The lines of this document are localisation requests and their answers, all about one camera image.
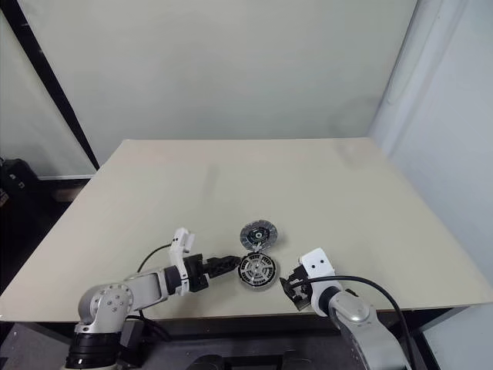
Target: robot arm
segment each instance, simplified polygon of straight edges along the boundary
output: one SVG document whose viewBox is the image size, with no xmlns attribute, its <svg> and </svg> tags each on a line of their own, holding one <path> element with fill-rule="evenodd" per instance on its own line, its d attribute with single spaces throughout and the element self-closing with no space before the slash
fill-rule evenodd
<svg viewBox="0 0 493 370">
<path fill-rule="evenodd" d="M 318 248 L 301 257 L 300 266 L 280 282 L 298 310 L 311 304 L 319 316 L 330 317 L 365 369 L 411 370 L 397 339 L 378 321 L 375 308 L 344 291 L 338 281 L 293 287 L 297 282 L 326 276 L 335 276 L 335 272 L 324 251 Z"/>
<path fill-rule="evenodd" d="M 165 301 L 170 295 L 185 295 L 209 286 L 208 278 L 232 271 L 238 257 L 210 258 L 202 254 L 183 257 L 191 250 L 194 235 L 185 228 L 175 232 L 169 248 L 172 265 L 129 276 L 123 281 L 89 289 L 79 302 L 81 321 L 64 369 L 91 368 L 113 370 L 119 352 L 123 324 L 131 311 Z"/>
</svg>

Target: circular metal part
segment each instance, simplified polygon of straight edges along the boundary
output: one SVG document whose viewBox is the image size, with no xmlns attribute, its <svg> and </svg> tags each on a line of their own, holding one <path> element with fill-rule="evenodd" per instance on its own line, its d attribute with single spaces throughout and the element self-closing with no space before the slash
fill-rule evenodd
<svg viewBox="0 0 493 370">
<path fill-rule="evenodd" d="M 238 266 L 240 280 L 252 289 L 269 287 L 277 276 L 276 263 L 265 254 L 253 252 L 243 257 Z"/>
<path fill-rule="evenodd" d="M 241 244 L 249 251 L 261 251 L 271 247 L 277 240 L 277 229 L 265 220 L 247 224 L 240 233 Z"/>
</svg>

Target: table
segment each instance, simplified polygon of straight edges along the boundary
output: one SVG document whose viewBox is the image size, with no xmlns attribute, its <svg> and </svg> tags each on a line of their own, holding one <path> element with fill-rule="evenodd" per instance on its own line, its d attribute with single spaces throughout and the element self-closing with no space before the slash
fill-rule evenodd
<svg viewBox="0 0 493 370">
<path fill-rule="evenodd" d="M 3 321 L 78 321 L 90 287 L 132 274 L 177 227 L 193 253 L 242 256 L 241 228 L 273 222 L 267 251 L 287 276 L 322 247 L 338 274 L 381 284 L 403 309 L 493 302 L 493 290 L 444 225 L 369 138 L 126 140 L 77 196 L 0 297 Z M 147 267 L 167 265 L 166 251 Z M 375 305 L 372 288 L 344 283 Z M 146 310 L 150 318 L 295 314 L 279 284 L 236 273 Z"/>
</svg>

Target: cable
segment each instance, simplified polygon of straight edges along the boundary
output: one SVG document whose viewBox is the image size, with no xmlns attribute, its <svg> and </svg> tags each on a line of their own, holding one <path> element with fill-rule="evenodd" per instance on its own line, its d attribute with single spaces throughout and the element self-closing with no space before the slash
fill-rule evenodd
<svg viewBox="0 0 493 370">
<path fill-rule="evenodd" d="M 402 327 L 402 332 L 404 333 L 404 341 L 406 343 L 406 348 L 407 352 L 409 353 L 409 362 L 411 365 L 412 370 L 416 370 L 416 362 L 414 360 L 414 353 L 413 353 L 413 348 L 411 346 L 411 335 L 409 334 L 409 329 L 407 328 L 407 323 L 404 315 L 402 314 L 401 308 L 397 304 L 397 302 L 392 298 L 390 293 L 383 289 L 380 285 L 377 283 L 365 279 L 364 277 L 358 277 L 358 276 L 346 276 L 346 275 L 341 275 L 341 276 L 324 276 L 324 277 L 315 277 L 313 279 L 306 279 L 299 281 L 297 283 L 292 284 L 290 287 L 291 288 L 297 288 L 300 287 L 301 285 L 306 285 L 310 283 L 317 283 L 320 281 L 358 281 L 360 283 L 370 285 L 371 287 L 377 289 L 380 293 L 382 293 L 386 299 L 389 300 L 389 302 L 392 304 L 394 307 L 394 310 L 399 317 L 399 321 L 401 322 L 401 327 Z"/>
<path fill-rule="evenodd" d="M 156 248 L 154 251 L 152 251 L 151 253 L 147 254 L 147 257 L 144 258 L 144 261 L 142 261 L 142 263 L 140 264 L 139 268 L 137 269 L 137 272 L 140 272 L 142 271 L 144 265 L 146 264 L 146 262 L 156 253 L 156 252 L 159 252 L 161 251 L 162 249 L 164 248 L 168 248 L 168 247 L 171 247 L 171 243 L 170 244 L 166 244 L 166 245 L 163 245 L 159 248 Z M 130 315 L 130 316 L 127 316 L 127 318 L 136 318 L 137 320 L 140 320 L 142 321 L 144 324 L 146 324 L 147 326 L 151 327 L 151 328 L 154 328 L 154 332 L 156 332 L 156 330 L 158 330 L 161 335 L 161 339 L 164 340 L 164 341 L 171 341 L 171 336 L 169 335 L 168 331 L 166 331 L 165 328 L 163 328 L 161 325 L 159 325 L 157 322 L 151 320 L 150 318 L 147 318 L 145 315 L 144 315 L 144 311 L 142 310 L 139 310 L 139 316 L 135 316 L 135 315 Z"/>
</svg>

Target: white wall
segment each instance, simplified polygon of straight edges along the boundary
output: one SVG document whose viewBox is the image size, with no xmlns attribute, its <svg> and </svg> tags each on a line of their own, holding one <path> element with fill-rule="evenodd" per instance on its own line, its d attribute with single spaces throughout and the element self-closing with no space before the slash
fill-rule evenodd
<svg viewBox="0 0 493 370">
<path fill-rule="evenodd" d="M 493 284 L 493 2 L 444 2 L 436 19 L 373 135 Z M 425 335 L 443 370 L 491 368 L 493 305 Z"/>
<path fill-rule="evenodd" d="M 366 135 L 415 2 L 19 1 L 100 163 L 124 139 Z"/>
<path fill-rule="evenodd" d="M 41 177 L 95 172 L 1 12 L 0 155 L 26 160 Z"/>
</svg>

